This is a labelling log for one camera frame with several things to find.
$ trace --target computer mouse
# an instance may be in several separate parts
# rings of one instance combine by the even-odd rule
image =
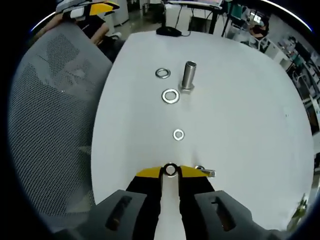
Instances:
[[[170,37],[180,37],[181,31],[171,26],[161,26],[156,31],[156,34]]]

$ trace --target window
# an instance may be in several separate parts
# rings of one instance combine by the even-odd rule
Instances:
[[[255,13],[253,12],[250,12],[250,18],[253,19],[253,21],[257,22],[258,24],[260,23],[261,21],[261,17],[259,15],[256,15]]]

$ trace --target white table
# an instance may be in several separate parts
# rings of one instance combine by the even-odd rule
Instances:
[[[197,63],[195,88],[177,103],[165,104],[162,92],[178,87],[186,61]],[[171,76],[157,78],[158,68],[169,68]],[[185,133],[182,141],[173,139],[178,128]],[[295,86],[268,56],[205,33],[179,38],[135,33],[109,73],[96,114],[94,199],[98,204],[125,190],[144,168],[200,164],[216,170],[210,179],[215,190],[249,208],[256,223],[285,229],[303,194],[310,192],[313,145]],[[165,201],[174,202],[170,208],[178,207],[177,186],[164,191],[170,194]],[[173,220],[181,217],[170,216],[179,211],[165,212],[160,219],[168,234],[179,225],[176,239],[183,239],[182,223]]]

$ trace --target metal pin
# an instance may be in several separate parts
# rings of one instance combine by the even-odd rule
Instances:
[[[204,174],[207,174],[208,178],[214,178],[216,176],[216,171],[215,170],[211,170],[211,169],[205,169],[203,166],[201,165],[195,165],[194,166],[195,169],[199,169],[201,172],[203,172]]]

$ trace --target gray mesh chair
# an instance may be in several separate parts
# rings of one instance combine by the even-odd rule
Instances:
[[[112,63],[72,23],[43,35],[13,77],[8,137],[20,182],[55,232],[82,223],[94,204],[91,143]]]

